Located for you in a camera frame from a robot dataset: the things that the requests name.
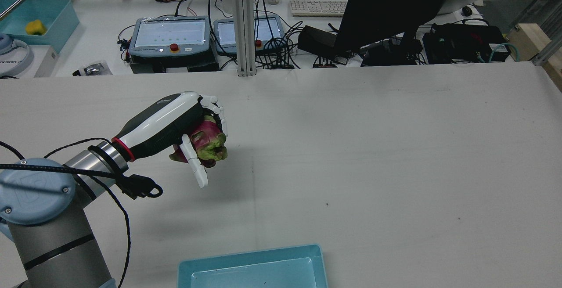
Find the light blue tray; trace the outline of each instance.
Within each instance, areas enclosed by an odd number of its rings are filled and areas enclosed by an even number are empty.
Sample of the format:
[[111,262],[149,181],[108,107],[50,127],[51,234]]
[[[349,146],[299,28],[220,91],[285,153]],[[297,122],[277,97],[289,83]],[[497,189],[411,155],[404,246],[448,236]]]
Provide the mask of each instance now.
[[[0,10],[5,10],[15,1],[0,0]],[[41,20],[47,29],[42,36],[25,32],[28,22],[36,19]],[[79,23],[70,0],[25,0],[0,22],[0,32],[32,46],[52,46],[60,53]]]
[[184,260],[177,288],[328,288],[318,244]]

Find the white tabletop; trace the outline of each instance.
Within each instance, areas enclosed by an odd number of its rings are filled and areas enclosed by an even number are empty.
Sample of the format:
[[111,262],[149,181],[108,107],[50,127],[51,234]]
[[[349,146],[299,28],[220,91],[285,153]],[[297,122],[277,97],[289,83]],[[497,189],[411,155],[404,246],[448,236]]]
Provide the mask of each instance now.
[[[121,60],[121,51],[117,44],[118,34],[127,26],[134,25],[138,18],[157,17],[163,14],[174,14],[177,3],[159,3],[155,0],[71,0],[80,24],[66,42],[60,52],[60,58],[54,68],[52,76],[70,76],[72,72],[92,62],[105,60],[113,74],[130,74],[129,64]],[[189,0],[181,4],[180,15],[191,15],[187,7],[196,14],[208,14],[208,0]],[[211,20],[224,18],[223,14],[211,0]],[[328,23],[339,27],[341,18],[294,18],[289,15],[287,4],[289,0],[281,0],[277,5],[266,4],[268,11],[275,12],[283,17],[290,25],[303,21],[304,24],[315,28],[329,31]],[[263,10],[263,3],[259,0],[259,10]],[[452,14],[437,16],[430,23],[443,24],[455,22],[464,17],[459,11]],[[418,31],[418,38],[429,31],[429,26],[422,27]],[[129,39],[133,34],[133,28],[123,32],[121,38]],[[293,36],[296,43],[298,35]],[[307,54],[302,50],[295,50],[293,58],[302,68],[311,68],[316,55]],[[227,57],[219,57],[219,64],[228,60]],[[348,66],[359,66],[360,60],[351,60]],[[235,64],[230,64],[226,70],[236,71]]]
[[[0,140],[41,157],[182,90],[222,101],[229,157],[203,189],[170,150],[130,164],[164,194],[116,192],[125,288],[173,288],[185,259],[309,243],[331,288],[562,286],[562,94],[530,62],[3,80]],[[105,195],[86,214],[120,278],[121,212]],[[0,274],[25,279],[4,237]]]

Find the computer monitor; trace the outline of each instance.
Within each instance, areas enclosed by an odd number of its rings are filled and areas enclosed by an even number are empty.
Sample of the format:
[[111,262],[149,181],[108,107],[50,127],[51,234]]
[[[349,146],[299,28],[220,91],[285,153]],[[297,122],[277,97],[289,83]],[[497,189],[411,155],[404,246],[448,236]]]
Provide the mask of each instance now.
[[299,35],[299,48],[324,58],[335,59],[359,53],[363,47],[404,33],[394,43],[376,44],[371,52],[377,54],[368,65],[415,64],[409,58],[419,26],[438,14],[445,0],[347,0],[339,30],[330,34],[305,27]]
[[358,52],[363,46],[405,33],[414,37],[419,26],[435,18],[445,0],[347,0],[335,48]]

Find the robotic hand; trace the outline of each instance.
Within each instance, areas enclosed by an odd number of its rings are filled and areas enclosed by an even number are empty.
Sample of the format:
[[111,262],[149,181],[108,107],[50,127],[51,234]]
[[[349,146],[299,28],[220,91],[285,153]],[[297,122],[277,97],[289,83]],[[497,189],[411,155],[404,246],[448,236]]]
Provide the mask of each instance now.
[[170,158],[188,162],[199,186],[207,185],[204,166],[226,157],[226,135],[215,96],[182,92],[158,100],[111,143],[90,146],[64,166],[46,158],[0,164],[0,231],[16,245],[28,277],[18,288],[116,288],[83,208],[113,184],[131,198],[160,196],[150,178],[123,173],[127,162],[170,146],[176,148]]
[[[224,109],[215,96],[199,95],[196,92],[173,94],[155,102],[143,112],[129,120],[121,132],[113,138],[114,146],[127,161],[146,158],[174,145],[176,153],[170,157],[188,162],[200,187],[209,184],[201,158],[207,167],[226,158],[223,144],[227,136]],[[208,128],[213,128],[209,138]]]

